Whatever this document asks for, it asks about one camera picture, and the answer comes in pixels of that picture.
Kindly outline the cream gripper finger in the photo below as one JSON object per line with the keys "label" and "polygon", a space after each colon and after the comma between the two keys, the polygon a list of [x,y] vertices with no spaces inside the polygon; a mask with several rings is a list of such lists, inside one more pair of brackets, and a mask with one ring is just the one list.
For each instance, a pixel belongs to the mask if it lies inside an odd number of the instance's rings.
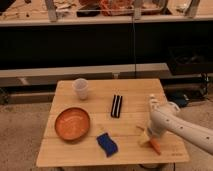
{"label": "cream gripper finger", "polygon": [[150,140],[150,137],[147,135],[145,131],[143,131],[139,137],[138,144],[140,146],[143,146],[145,143],[147,143]]}

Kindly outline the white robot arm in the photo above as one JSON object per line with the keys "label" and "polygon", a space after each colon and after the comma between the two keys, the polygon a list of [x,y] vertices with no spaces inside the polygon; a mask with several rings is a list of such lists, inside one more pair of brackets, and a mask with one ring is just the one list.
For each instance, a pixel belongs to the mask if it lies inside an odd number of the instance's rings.
{"label": "white robot arm", "polygon": [[154,94],[149,96],[150,121],[138,140],[140,146],[152,138],[162,137],[166,131],[182,137],[213,155],[213,130],[180,119],[180,108],[174,102],[160,104]]}

